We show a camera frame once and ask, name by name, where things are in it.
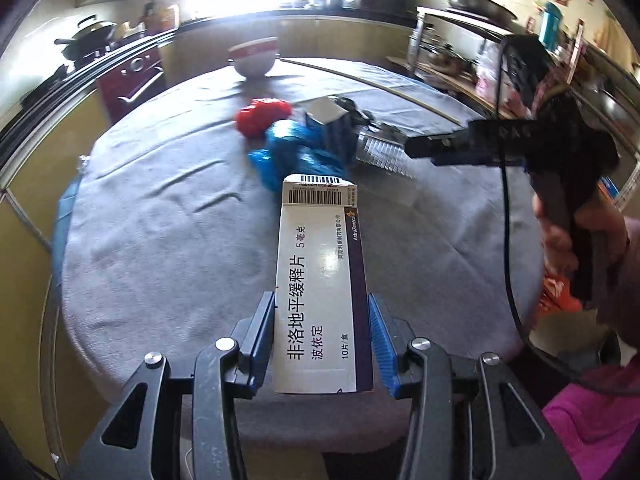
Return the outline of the white medicine box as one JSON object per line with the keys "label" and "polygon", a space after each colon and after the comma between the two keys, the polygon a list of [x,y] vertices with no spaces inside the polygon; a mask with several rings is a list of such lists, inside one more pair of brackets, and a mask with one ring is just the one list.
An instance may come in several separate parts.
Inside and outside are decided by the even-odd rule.
{"label": "white medicine box", "polygon": [[283,181],[271,352],[278,393],[373,388],[357,198],[356,185],[338,177]]}

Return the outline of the clear plastic tray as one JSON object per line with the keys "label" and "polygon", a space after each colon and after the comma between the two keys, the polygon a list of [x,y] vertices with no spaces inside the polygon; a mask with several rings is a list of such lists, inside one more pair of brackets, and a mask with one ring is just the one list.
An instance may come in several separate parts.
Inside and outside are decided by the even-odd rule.
{"label": "clear plastic tray", "polygon": [[395,126],[372,124],[358,131],[356,161],[389,174],[412,178],[411,159],[404,147],[407,136]]}

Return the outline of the blue and white carton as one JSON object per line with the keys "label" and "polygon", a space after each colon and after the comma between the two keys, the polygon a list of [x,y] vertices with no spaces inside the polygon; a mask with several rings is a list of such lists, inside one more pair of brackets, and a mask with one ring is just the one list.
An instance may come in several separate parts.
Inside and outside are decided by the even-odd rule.
{"label": "blue and white carton", "polygon": [[328,96],[311,101],[305,110],[305,125],[322,141],[323,148],[344,166],[356,157],[358,133],[349,111]]}

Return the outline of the blue plastic bag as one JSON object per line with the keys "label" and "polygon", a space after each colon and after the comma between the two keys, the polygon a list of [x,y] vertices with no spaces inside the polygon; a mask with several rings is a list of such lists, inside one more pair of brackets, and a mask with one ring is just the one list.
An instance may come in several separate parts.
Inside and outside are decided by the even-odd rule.
{"label": "blue plastic bag", "polygon": [[322,136],[291,119],[274,122],[266,130],[264,146],[247,157],[262,184],[273,193],[281,192],[290,174],[347,177],[344,162],[324,149]]}

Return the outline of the red plastic bag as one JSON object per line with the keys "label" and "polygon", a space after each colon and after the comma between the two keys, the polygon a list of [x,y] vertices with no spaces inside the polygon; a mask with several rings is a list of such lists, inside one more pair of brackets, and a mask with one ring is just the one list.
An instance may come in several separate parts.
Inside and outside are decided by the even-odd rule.
{"label": "red plastic bag", "polygon": [[288,119],[293,114],[289,102],[279,99],[254,99],[235,114],[235,127],[247,139],[262,138],[278,120]]}

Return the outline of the metal storage rack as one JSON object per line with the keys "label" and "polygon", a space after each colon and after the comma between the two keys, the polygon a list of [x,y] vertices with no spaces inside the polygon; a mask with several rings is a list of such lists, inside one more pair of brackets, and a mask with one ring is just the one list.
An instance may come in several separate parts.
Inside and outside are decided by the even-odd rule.
{"label": "metal storage rack", "polygon": [[[440,31],[442,25],[449,26],[448,32],[460,32],[474,39],[477,42],[474,53],[465,55],[455,47]],[[491,113],[495,99],[488,96],[487,78],[477,85],[477,66],[488,47],[515,33],[513,24],[500,26],[472,13],[418,6],[416,28],[409,35],[406,57],[388,56],[386,60],[407,76],[427,82],[479,112]]]}

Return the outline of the grey tablecloth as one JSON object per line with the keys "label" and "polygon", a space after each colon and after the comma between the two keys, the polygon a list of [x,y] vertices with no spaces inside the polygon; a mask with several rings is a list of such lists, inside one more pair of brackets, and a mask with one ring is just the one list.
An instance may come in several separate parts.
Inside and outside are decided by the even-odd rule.
{"label": "grey tablecloth", "polygon": [[[149,351],[194,356],[254,313],[276,278],[280,205],[247,158],[235,113],[273,96],[304,106],[344,94],[414,133],[475,113],[426,84],[344,60],[276,64],[245,82],[230,67],[177,84],[93,145],[70,222],[63,315],[81,362],[115,401]],[[456,356],[521,350],[506,294],[535,313],[544,256],[518,168],[436,167],[413,177],[350,172],[367,284],[394,315]]]}

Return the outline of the red plastic basket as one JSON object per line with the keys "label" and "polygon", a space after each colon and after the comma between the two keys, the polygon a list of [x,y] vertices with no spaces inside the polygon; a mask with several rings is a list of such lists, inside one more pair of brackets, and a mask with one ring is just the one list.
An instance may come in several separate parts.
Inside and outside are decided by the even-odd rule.
{"label": "red plastic basket", "polygon": [[570,281],[564,275],[544,269],[542,292],[536,309],[536,319],[561,312],[575,313],[582,310],[582,303],[570,293]]}

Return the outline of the large steel basin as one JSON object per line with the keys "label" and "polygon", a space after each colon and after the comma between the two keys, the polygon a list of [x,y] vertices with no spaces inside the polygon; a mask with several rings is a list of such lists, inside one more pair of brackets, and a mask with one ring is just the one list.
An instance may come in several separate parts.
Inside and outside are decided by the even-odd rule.
{"label": "large steel basin", "polygon": [[448,0],[448,3],[451,9],[481,15],[496,23],[511,23],[518,19],[512,11],[492,0]]}

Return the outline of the red and white bowl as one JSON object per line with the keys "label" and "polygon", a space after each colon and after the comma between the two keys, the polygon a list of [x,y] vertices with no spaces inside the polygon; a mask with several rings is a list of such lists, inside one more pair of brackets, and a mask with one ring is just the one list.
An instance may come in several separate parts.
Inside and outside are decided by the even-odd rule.
{"label": "red and white bowl", "polygon": [[245,79],[262,78],[279,56],[277,37],[266,37],[237,44],[228,50],[229,63]]}

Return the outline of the dark red oven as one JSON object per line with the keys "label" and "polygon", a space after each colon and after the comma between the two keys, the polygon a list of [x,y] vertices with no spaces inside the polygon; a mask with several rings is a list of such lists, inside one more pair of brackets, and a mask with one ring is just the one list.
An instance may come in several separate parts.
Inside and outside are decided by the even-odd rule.
{"label": "dark red oven", "polygon": [[116,124],[167,89],[160,49],[152,47],[120,63],[96,81],[108,118]]}

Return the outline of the black wok with lid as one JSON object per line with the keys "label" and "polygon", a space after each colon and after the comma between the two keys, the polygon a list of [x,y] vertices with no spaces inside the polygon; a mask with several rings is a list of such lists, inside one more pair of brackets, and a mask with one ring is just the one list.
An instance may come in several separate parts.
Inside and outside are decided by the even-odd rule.
{"label": "black wok with lid", "polygon": [[56,38],[54,43],[63,46],[62,55],[66,60],[76,62],[86,55],[106,49],[112,42],[116,24],[110,20],[99,20],[92,14],[81,20],[78,31],[70,38]]}

